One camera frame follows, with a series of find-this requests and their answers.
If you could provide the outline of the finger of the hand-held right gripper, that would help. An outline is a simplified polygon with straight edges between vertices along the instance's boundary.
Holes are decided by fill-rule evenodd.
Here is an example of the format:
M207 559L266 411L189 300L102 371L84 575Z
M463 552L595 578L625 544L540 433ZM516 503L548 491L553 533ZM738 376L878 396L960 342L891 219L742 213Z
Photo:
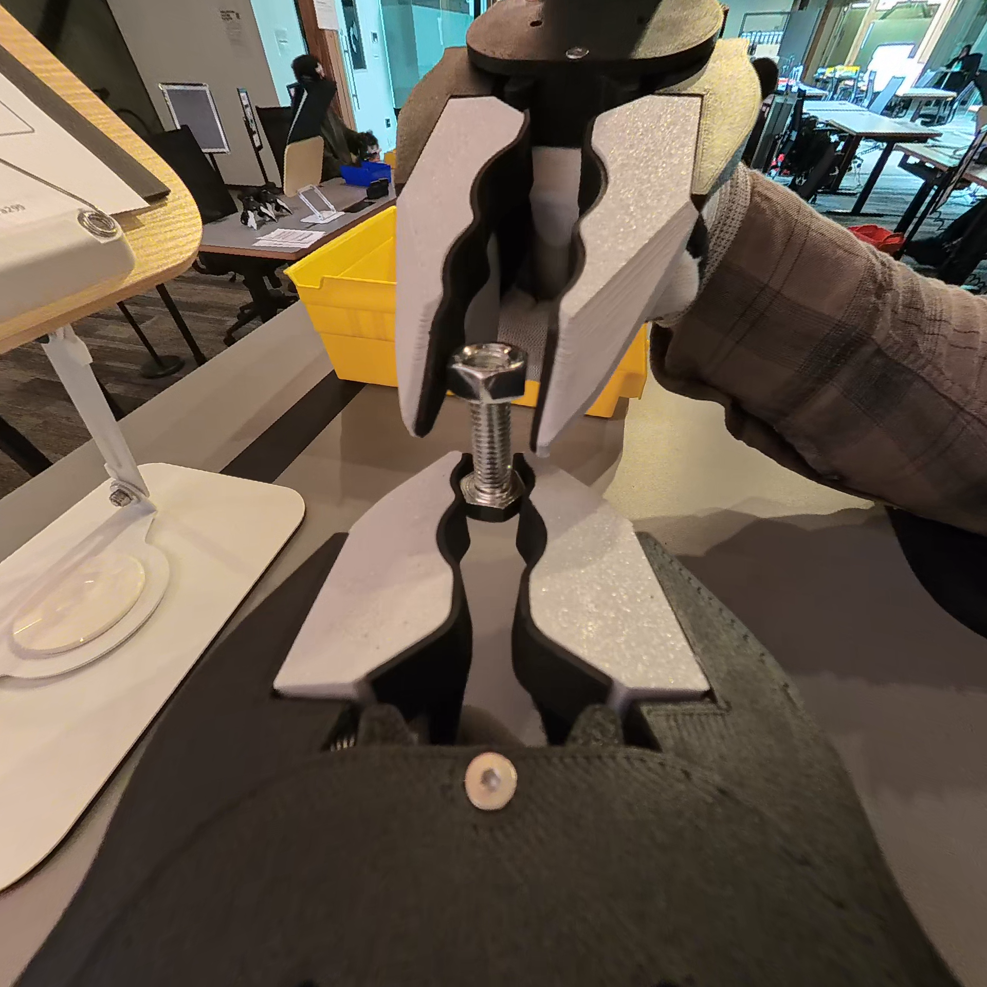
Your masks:
M647 321L698 218L692 201L702 98L649 95L597 117L586 178L600 190L574 227L574 278L543 363L533 451L586 413Z
M434 426L463 345L496 341L500 297L530 219L530 115L500 99L443 109L397 200L396 365L411 435Z

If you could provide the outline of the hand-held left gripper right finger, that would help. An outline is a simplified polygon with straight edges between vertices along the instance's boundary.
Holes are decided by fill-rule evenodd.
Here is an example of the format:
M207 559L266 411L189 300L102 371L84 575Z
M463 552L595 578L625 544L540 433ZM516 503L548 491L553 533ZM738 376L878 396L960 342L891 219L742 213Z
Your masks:
M638 703L709 699L708 677L632 522L548 461L519 454L514 467L525 496L512 666L547 739L564 741L591 706L623 722Z

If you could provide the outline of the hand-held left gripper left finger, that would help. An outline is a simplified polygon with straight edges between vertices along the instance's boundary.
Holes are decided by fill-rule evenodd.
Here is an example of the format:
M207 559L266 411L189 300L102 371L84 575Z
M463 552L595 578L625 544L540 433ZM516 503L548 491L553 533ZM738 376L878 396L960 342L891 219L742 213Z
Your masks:
M473 655L460 488L471 468L448 453L353 524L278 671L279 695L388 704L425 718L432 743L456 739Z

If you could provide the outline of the yellow plastic bin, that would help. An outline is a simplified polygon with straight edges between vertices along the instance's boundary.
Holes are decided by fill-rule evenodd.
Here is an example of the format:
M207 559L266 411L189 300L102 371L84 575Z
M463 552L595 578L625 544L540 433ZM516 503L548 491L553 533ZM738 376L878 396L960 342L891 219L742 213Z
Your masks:
M316 333L340 379L397 389L396 312L400 209L397 204L291 265ZM543 341L516 343L529 356L524 394L514 404L536 408ZM610 418L621 399L637 399L648 374L648 329L640 327L601 393L584 413Z

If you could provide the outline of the silver hex bolt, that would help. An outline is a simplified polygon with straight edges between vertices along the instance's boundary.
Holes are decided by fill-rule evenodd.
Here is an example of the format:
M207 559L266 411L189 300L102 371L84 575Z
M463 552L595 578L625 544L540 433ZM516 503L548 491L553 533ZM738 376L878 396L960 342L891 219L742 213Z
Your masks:
M450 359L448 388L469 406L472 472L483 487L505 484L513 471L511 409L526 372L526 353L504 342L467 344Z

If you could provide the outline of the silver hex nut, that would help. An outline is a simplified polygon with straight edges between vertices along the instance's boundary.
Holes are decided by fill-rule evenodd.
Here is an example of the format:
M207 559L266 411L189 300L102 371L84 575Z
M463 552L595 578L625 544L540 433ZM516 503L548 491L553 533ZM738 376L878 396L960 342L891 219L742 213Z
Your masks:
M527 487L516 472L509 471L507 481L500 486L483 487L480 479L479 474L474 471L460 481L463 499L472 516L481 519L507 518L520 510Z

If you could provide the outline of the person's right forearm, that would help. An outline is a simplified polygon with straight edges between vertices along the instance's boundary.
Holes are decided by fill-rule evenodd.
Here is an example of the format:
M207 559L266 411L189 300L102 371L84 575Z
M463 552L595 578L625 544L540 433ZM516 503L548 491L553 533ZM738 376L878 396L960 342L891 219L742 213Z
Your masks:
M651 371L813 482L986 531L985 298L738 164L651 310Z

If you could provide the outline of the person's right hand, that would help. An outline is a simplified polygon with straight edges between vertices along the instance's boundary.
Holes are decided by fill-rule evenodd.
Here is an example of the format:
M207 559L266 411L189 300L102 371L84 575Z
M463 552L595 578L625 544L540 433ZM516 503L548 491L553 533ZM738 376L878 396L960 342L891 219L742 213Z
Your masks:
M759 118L762 88L747 42L731 39L716 43L700 72L664 91L702 99L693 180L701 204L657 303L655 325L673 327L684 318L739 230L750 199L750 176L741 158Z

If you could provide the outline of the background office desk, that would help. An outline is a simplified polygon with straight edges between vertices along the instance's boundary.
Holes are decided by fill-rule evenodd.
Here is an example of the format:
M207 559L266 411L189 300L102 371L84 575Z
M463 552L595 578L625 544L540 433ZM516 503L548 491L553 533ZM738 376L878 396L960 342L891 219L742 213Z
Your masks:
M288 197L284 202L290 214L267 221L258 229L242 223L238 214L208 223L199 253L297 262L393 206L396 200L393 185L376 198L368 199L366 193L364 187L332 179L320 184L317 191Z

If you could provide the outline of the wooden document stand white base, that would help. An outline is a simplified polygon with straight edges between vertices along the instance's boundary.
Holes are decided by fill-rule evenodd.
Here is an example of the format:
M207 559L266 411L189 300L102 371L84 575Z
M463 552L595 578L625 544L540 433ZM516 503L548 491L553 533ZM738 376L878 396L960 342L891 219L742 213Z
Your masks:
M139 466L74 331L191 266L203 224L162 163L166 204L116 177L103 209L2 159L2 352L42 344L105 470L2 561L2 891L69 836L305 513L286 487Z

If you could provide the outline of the red bin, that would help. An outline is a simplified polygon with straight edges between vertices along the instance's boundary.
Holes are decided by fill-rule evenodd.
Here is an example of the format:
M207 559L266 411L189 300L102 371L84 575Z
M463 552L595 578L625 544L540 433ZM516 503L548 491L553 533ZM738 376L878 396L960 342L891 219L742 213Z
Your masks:
M876 224L853 225L847 227L847 230L857 240L897 260L903 256L910 243L906 234Z

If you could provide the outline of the black backing board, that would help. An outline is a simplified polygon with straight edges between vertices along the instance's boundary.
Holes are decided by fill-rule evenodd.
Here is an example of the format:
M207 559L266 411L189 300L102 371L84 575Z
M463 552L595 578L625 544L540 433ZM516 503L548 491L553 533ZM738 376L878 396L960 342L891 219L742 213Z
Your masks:
M2 75L135 192L147 207L166 204L174 182L147 139L53 54L36 44L1 48Z

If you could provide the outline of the printed instruction sheet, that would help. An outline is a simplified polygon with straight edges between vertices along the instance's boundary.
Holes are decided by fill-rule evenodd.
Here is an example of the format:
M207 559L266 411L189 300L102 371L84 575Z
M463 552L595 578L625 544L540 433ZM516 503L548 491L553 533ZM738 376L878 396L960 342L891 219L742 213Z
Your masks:
M114 209L116 176L5 76L1 77L1 155L87 203Z

